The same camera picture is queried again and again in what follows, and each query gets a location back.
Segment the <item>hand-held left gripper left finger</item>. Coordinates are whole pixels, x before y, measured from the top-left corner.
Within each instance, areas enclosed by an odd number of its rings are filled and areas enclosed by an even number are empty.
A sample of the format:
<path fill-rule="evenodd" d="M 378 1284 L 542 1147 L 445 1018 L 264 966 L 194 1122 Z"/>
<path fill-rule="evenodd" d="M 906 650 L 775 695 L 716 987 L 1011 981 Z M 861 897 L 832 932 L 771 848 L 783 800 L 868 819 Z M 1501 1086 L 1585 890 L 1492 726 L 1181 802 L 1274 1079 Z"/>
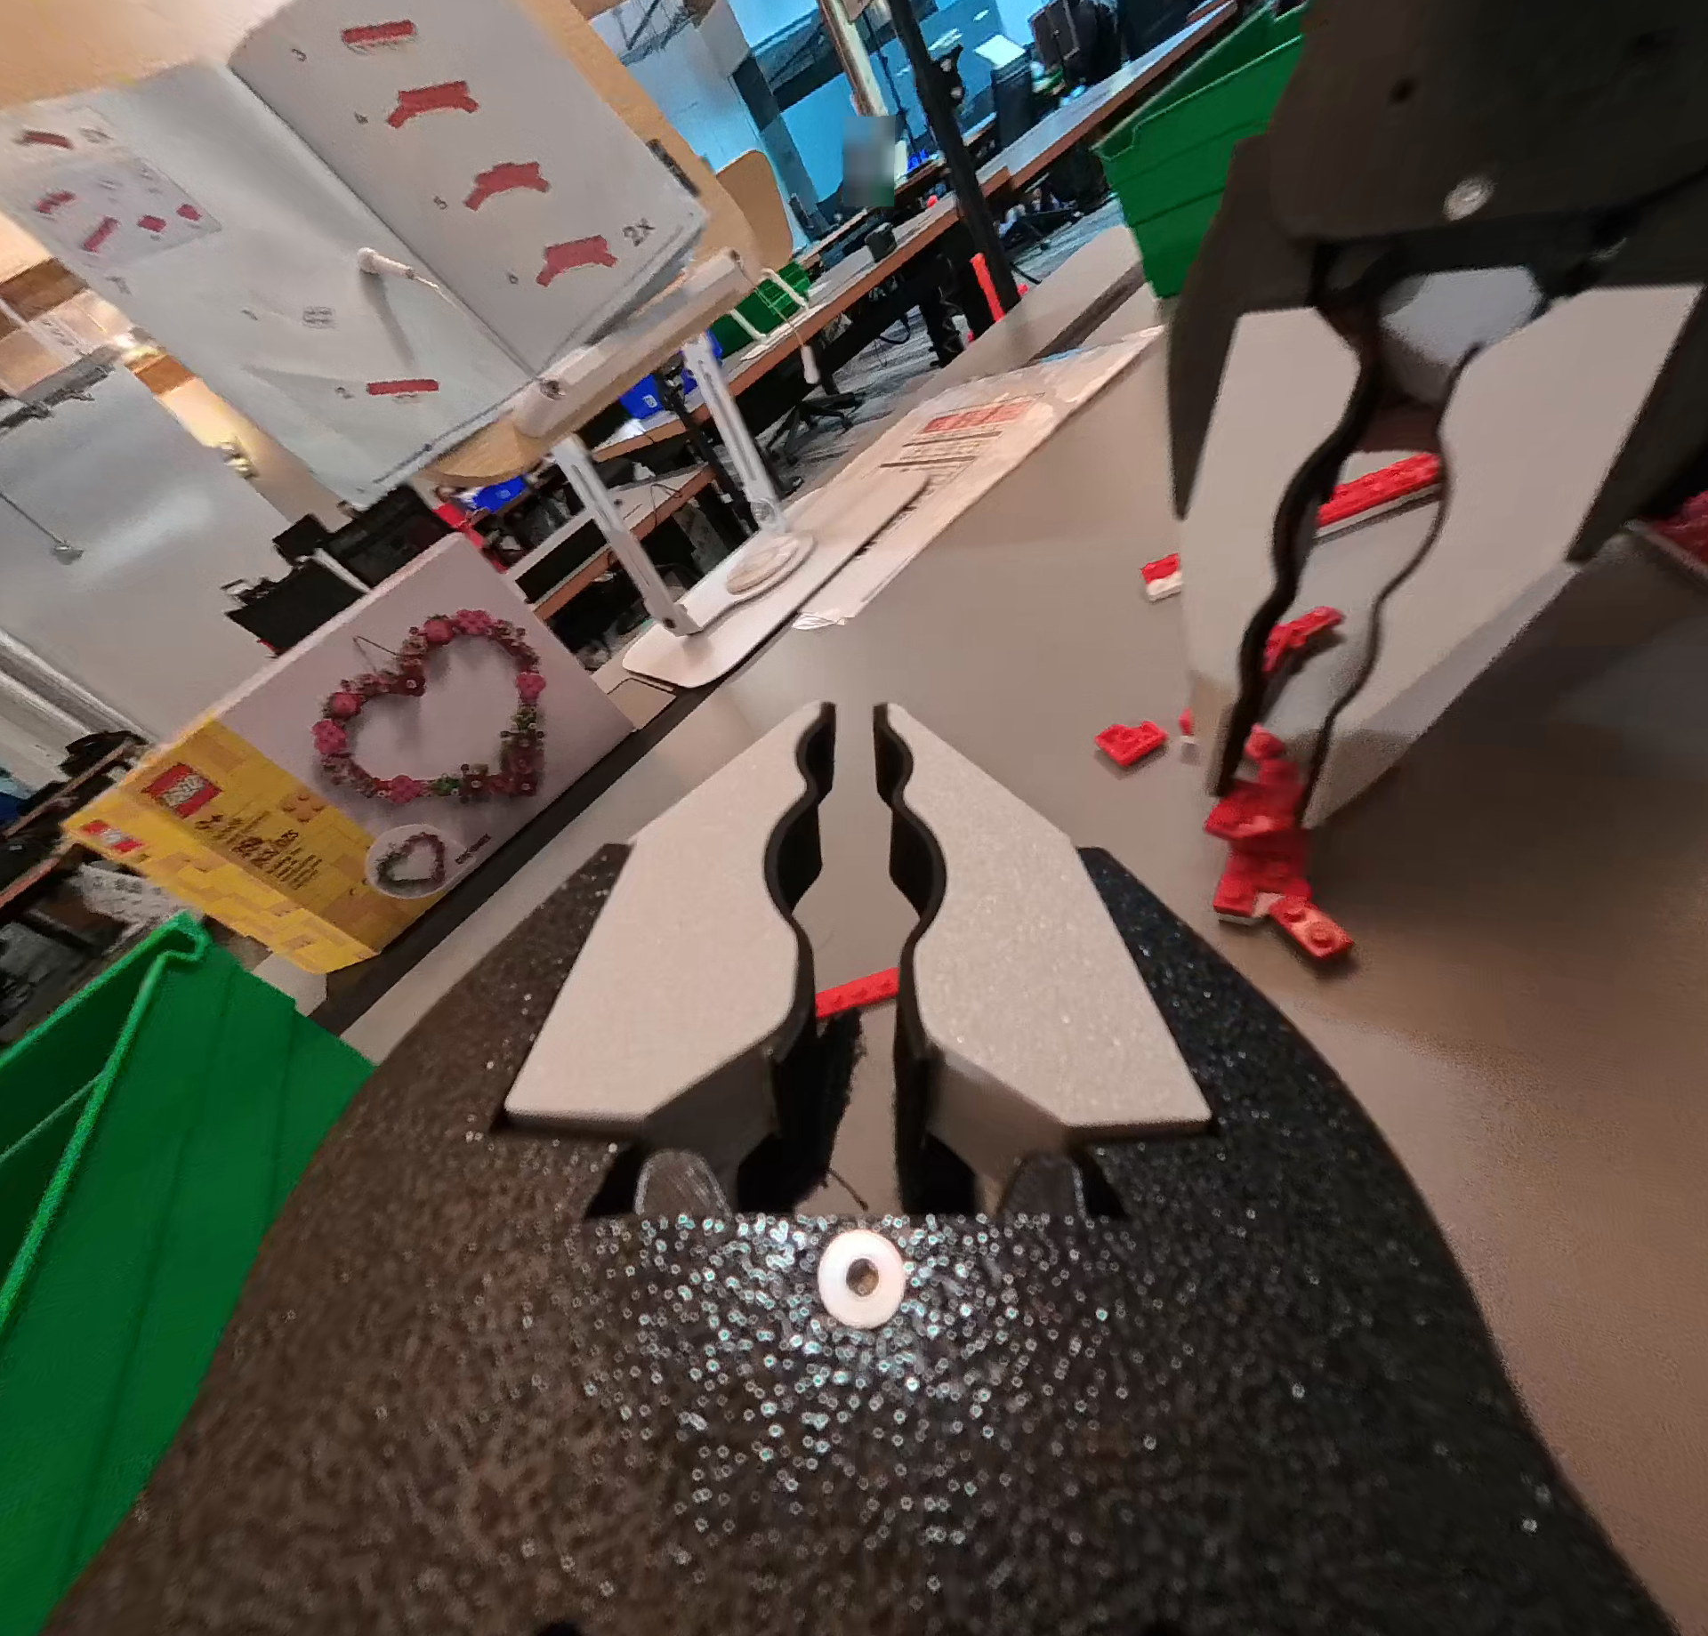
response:
<path fill-rule="evenodd" d="M 735 1193 L 811 1193 L 845 1075 L 817 1054 L 798 905 L 823 869 L 836 707 L 811 701 L 630 840 L 502 1115 L 687 1151 Z"/>

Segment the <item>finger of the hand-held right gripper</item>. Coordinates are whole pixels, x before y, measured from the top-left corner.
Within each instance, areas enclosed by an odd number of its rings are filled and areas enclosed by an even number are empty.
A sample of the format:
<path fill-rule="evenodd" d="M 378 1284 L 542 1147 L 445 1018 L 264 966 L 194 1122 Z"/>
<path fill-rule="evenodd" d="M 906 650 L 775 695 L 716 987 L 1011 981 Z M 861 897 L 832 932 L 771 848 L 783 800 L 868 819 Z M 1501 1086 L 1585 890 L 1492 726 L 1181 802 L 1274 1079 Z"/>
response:
<path fill-rule="evenodd" d="M 1305 827 L 1383 777 L 1566 585 L 1698 297 L 1692 282 L 1589 287 L 1465 362 L 1440 417 L 1434 526 L 1372 604 L 1358 674 L 1320 730 Z"/>
<path fill-rule="evenodd" d="M 1187 707 L 1206 793 L 1227 789 L 1354 428 L 1360 354 L 1312 306 L 1246 314 L 1227 346 L 1179 529 Z"/>

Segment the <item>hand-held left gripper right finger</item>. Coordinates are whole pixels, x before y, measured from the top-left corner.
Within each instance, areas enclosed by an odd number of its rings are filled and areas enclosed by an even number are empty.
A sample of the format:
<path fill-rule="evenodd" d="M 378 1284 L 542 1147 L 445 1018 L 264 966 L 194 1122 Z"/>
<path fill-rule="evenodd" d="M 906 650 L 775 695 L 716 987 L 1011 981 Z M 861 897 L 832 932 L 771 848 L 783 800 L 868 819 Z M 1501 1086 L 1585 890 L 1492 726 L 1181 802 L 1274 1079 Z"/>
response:
<path fill-rule="evenodd" d="M 895 703 L 872 709 L 887 875 L 914 911 L 893 997 L 903 1183 L 1204 1134 L 1211 1113 L 1078 846 Z"/>

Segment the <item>long red lego strip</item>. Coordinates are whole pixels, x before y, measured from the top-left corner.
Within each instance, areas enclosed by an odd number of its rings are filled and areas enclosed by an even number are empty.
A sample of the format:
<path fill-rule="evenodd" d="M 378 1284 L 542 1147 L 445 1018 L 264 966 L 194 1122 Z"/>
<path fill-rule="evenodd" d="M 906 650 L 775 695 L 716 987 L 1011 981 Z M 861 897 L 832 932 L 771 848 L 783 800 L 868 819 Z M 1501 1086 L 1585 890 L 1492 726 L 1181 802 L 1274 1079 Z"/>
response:
<path fill-rule="evenodd" d="M 1705 491 L 1694 493 L 1667 516 L 1635 520 L 1629 531 L 1652 552 L 1705 583 Z"/>
<path fill-rule="evenodd" d="M 1440 455 L 1412 453 L 1343 480 L 1316 508 L 1316 537 L 1347 531 L 1373 516 L 1427 499 L 1440 486 Z M 1141 562 L 1143 596 L 1150 602 L 1181 590 L 1179 552 Z"/>

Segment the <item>pile of small red lego pieces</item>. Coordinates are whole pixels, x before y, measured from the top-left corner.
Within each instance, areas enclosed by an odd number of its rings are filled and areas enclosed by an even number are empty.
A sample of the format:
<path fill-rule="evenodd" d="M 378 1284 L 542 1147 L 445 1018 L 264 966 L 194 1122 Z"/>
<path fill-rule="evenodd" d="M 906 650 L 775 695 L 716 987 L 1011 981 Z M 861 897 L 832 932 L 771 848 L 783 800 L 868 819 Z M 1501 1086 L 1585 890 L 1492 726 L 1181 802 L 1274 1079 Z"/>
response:
<path fill-rule="evenodd" d="M 1288 745 L 1251 724 L 1204 819 L 1204 833 L 1225 846 L 1210 903 L 1223 920 L 1269 920 L 1297 953 L 1326 964 L 1349 955 L 1353 939 L 1312 899 L 1303 793 L 1303 768 Z"/>

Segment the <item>lego set box heart picture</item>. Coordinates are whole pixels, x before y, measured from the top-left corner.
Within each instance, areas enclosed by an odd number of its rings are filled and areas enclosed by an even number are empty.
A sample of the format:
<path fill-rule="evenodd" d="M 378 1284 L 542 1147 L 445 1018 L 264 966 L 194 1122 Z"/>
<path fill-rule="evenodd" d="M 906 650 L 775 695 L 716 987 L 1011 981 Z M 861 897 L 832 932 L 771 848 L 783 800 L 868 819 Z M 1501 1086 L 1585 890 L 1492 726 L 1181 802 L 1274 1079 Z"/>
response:
<path fill-rule="evenodd" d="M 64 835 L 329 974 L 388 947 L 632 730 L 451 535 L 161 741 Z"/>

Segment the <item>open lego instruction booklet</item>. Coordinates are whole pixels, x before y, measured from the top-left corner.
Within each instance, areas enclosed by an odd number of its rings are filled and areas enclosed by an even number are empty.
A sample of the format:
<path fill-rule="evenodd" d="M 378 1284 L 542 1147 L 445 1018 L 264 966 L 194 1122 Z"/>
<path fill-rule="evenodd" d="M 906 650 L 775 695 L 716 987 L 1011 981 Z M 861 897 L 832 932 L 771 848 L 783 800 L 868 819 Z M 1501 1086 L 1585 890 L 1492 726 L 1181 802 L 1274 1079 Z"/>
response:
<path fill-rule="evenodd" d="M 369 505 L 691 255 L 521 0 L 3 0 L 3 215 Z"/>

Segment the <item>green plastic bin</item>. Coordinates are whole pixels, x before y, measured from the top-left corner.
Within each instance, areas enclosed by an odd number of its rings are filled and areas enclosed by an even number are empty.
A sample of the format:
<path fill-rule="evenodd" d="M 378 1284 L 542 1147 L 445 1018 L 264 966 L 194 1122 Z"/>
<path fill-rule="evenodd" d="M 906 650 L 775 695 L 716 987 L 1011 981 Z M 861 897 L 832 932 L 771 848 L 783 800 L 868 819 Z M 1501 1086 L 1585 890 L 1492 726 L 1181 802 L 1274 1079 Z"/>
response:
<path fill-rule="evenodd" d="M 1 1630 L 41 1630 L 192 1405 L 373 1071 L 178 913 L 1 1060 Z"/>
<path fill-rule="evenodd" d="M 1223 129 L 1171 152 L 1141 144 L 1124 177 L 1120 211 L 1158 299 L 1179 293 L 1221 205 L 1232 158 L 1255 133 L 1261 127 Z"/>
<path fill-rule="evenodd" d="M 1263 1 L 1097 142 L 1129 228 L 1217 200 L 1232 146 L 1265 129 L 1318 3 Z"/>

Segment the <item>clear plastic bag with paper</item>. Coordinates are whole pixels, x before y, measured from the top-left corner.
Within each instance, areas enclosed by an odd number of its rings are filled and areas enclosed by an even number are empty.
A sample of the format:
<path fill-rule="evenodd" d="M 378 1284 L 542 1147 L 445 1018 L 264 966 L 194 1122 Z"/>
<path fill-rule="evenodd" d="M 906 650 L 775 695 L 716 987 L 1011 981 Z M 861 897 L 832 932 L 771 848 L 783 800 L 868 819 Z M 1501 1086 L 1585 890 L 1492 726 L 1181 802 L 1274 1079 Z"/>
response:
<path fill-rule="evenodd" d="M 903 413 L 842 463 L 824 489 L 910 482 L 906 503 L 800 608 L 796 629 L 845 625 L 939 533 L 1017 470 L 1131 365 L 1164 344 L 1164 323 L 954 385 Z"/>

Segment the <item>green crate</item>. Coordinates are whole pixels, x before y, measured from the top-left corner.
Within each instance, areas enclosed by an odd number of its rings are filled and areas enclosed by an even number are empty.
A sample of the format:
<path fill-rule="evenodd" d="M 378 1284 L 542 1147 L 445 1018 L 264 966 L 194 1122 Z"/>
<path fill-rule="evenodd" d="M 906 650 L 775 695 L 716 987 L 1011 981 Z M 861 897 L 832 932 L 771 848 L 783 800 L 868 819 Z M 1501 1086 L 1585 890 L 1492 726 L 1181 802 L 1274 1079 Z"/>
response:
<path fill-rule="evenodd" d="M 798 261 L 788 261 L 781 270 L 765 270 L 741 301 L 714 320 L 710 335 L 720 352 L 729 356 L 762 343 L 809 306 L 809 289 L 811 278 Z"/>

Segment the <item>black metal post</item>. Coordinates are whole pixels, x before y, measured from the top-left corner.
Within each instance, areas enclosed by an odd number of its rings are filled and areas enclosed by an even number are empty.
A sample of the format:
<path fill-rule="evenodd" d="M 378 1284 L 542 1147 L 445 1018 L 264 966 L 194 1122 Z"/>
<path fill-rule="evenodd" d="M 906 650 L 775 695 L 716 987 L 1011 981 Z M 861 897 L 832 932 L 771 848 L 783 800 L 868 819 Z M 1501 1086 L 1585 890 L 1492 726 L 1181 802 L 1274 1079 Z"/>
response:
<path fill-rule="evenodd" d="M 908 0 L 884 0 L 893 34 L 906 55 L 914 87 L 927 119 L 927 129 L 941 152 L 954 194 L 960 222 L 973 247 L 973 257 L 983 262 L 988 285 L 983 289 L 990 318 L 1004 318 L 1019 304 L 1019 289 L 1011 264 L 1000 245 L 990 205 L 979 186 L 977 169 L 960 135 L 956 106 L 948 98 L 946 79 L 927 51 L 926 37 Z"/>

